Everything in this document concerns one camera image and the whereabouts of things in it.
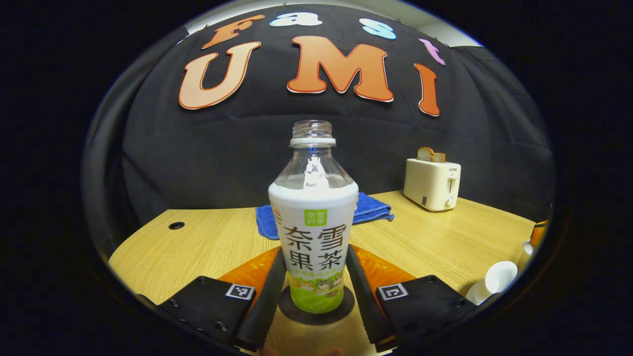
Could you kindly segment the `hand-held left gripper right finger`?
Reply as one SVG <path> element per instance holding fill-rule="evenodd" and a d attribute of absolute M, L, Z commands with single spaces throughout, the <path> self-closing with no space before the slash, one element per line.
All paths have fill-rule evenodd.
<path fill-rule="evenodd" d="M 346 267 L 368 339 L 378 352 L 409 352 L 463 324 L 478 309 L 436 275 L 414 277 L 356 245 Z"/>

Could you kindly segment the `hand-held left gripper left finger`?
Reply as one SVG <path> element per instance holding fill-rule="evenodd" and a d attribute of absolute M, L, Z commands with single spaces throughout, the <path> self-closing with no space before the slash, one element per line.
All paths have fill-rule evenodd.
<path fill-rule="evenodd" d="M 179 329 L 222 352 L 265 344 L 282 294 L 286 265 L 278 246 L 219 278 L 197 276 L 161 303 L 136 297 Z"/>

